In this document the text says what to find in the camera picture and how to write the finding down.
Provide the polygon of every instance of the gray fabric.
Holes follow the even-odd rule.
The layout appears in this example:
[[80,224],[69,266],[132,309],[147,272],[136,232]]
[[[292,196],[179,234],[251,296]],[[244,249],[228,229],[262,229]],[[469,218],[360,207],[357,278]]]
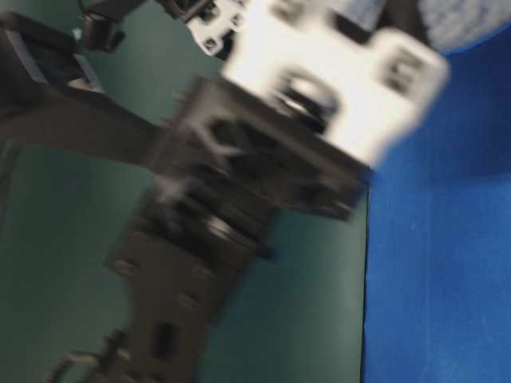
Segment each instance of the gray fabric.
[[[372,29],[385,0],[331,0],[339,13]],[[511,0],[421,0],[419,7],[434,48],[463,49],[511,22]]]

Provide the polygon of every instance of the blue backdrop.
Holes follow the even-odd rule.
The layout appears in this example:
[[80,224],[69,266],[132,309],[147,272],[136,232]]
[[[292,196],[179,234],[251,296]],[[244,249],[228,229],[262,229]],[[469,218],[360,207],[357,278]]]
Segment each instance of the blue backdrop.
[[450,63],[371,192],[366,383],[511,376],[511,29]]

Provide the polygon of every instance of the screw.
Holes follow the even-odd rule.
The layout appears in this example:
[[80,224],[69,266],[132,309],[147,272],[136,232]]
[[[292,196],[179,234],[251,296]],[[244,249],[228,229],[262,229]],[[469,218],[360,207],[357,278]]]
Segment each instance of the screw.
[[234,25],[234,27],[240,26],[241,24],[243,24],[243,21],[244,21],[243,16],[241,16],[241,14],[235,14],[231,18],[231,23]]
[[208,51],[212,51],[216,48],[216,41],[212,38],[209,38],[203,44],[204,48],[206,48]]
[[138,269],[138,265],[135,262],[128,261],[126,259],[118,259],[115,261],[115,270],[120,275],[125,277],[133,277]]
[[351,207],[350,207],[350,206],[346,205],[346,204],[345,204],[344,202],[342,202],[342,201],[335,201],[335,202],[334,202],[334,205],[335,205],[336,207],[340,207],[341,209],[346,210],[346,211],[351,211],[351,210],[353,210],[353,209],[351,209]]
[[206,224],[209,227],[209,230],[211,233],[221,237],[222,239],[228,239],[229,234],[231,233],[232,229],[231,227],[222,219],[211,216]]
[[181,305],[181,307],[185,308],[188,311],[196,312],[200,308],[199,301],[191,297],[187,294],[179,294],[177,297],[178,303]]
[[230,176],[229,171],[222,169],[220,166],[213,166],[212,168],[215,172],[222,176]]
[[212,270],[203,265],[195,267],[194,272],[197,277],[206,281],[211,281],[215,278],[215,274],[212,272]]
[[117,356],[121,359],[124,359],[125,361],[129,361],[131,359],[131,354],[127,349],[119,349],[117,351]]

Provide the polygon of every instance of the dark green wall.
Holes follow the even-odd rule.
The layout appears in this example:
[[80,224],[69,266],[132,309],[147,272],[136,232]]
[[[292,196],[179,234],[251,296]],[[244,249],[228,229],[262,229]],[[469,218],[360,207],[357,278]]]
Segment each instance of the dark green wall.
[[[73,0],[0,0],[66,32]],[[220,67],[184,26],[149,3],[125,24],[114,55],[89,55],[107,93],[157,123],[172,91]],[[121,281],[102,268],[141,193],[142,169],[25,147],[0,237],[0,376],[33,383],[69,349],[97,350],[127,321]],[[213,331],[201,381],[356,382],[360,370],[366,207],[349,223],[286,214]]]

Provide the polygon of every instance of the black plastic part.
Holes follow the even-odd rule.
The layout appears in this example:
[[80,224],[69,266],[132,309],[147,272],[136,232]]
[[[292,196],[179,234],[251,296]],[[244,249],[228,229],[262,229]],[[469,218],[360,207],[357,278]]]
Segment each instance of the black plastic part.
[[[150,193],[142,205],[108,261],[129,287],[132,319],[117,352],[109,349],[101,370],[91,370],[84,383],[114,383],[125,377],[189,383],[197,375],[208,328],[240,273],[258,254],[275,211],[229,182],[224,189],[209,186],[206,181],[209,191],[204,192],[216,198],[215,209],[188,193],[178,204],[162,202],[169,192],[165,186]],[[167,210],[179,217],[179,238],[158,227]],[[136,270],[125,273],[118,266],[125,263]]]
[[388,0],[376,29],[394,26],[430,46],[427,28],[418,8],[418,0]]
[[103,0],[85,10],[81,41],[88,50],[113,52],[125,38],[121,23],[147,0]]
[[213,0],[157,0],[173,18],[185,24],[200,14]]
[[[44,49],[48,66],[55,65],[49,77],[60,80],[54,84],[36,82],[8,32],[20,33],[29,49],[34,45],[40,54]],[[63,86],[69,74],[67,59],[72,59],[74,49],[74,40],[68,35],[19,14],[0,14],[0,140],[148,166],[163,129],[114,104],[102,93]]]
[[359,44],[365,44],[369,41],[371,32],[363,29],[351,20],[345,18],[341,14],[335,14],[335,27],[339,32],[348,36]]
[[306,125],[226,81],[199,79],[152,166],[156,174],[229,174],[281,208],[345,219],[371,171]]
[[115,20],[94,13],[84,16],[81,41],[86,49],[113,52],[124,37],[124,32]]

